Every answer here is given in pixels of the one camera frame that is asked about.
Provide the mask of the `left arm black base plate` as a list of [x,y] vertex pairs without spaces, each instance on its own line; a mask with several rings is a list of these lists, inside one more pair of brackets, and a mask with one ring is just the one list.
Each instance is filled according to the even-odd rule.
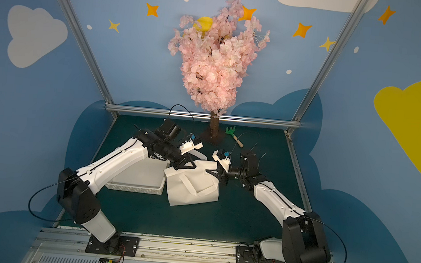
[[140,238],[131,237],[124,234],[114,234],[107,242],[100,242],[95,236],[91,236],[86,253],[104,254],[115,256],[135,257],[139,247]]

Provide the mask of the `white insulated delivery bag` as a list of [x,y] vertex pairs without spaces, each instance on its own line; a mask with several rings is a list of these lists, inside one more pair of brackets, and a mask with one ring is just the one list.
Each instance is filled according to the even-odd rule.
[[207,172],[217,171],[218,163],[208,161],[204,154],[196,150],[189,154],[196,158],[196,168],[175,170],[170,167],[164,170],[167,196],[172,207],[216,202],[219,197],[219,180]]

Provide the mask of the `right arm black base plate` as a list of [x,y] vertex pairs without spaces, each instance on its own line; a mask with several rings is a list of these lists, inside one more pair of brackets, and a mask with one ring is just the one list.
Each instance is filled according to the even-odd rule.
[[235,248],[236,263],[284,263],[283,261],[266,259],[256,246],[240,244]]

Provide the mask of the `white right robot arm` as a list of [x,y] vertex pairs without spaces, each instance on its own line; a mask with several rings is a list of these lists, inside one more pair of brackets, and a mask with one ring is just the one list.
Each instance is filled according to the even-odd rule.
[[282,227],[282,238],[268,238],[254,243],[259,257],[284,263],[329,263],[331,253],[324,224],[314,212],[306,212],[286,198],[259,170],[256,154],[251,151],[240,155],[240,166],[233,167],[230,153],[217,150],[212,154],[218,163],[213,175],[223,183],[239,180],[242,186],[253,192],[276,218]]

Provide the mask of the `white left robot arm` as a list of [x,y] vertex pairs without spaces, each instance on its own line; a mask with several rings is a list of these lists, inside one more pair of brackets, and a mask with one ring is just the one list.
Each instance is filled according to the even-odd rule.
[[153,131],[139,129],[122,146],[88,166],[76,171],[62,170],[57,186],[58,203],[97,241],[102,244],[109,242],[117,231],[102,212],[96,194],[121,172],[149,157],[162,157],[170,161],[175,170],[194,169],[196,165],[189,152],[202,148],[203,143],[191,133],[182,143],[175,145],[173,140],[179,132],[181,127],[171,119],[165,119]]

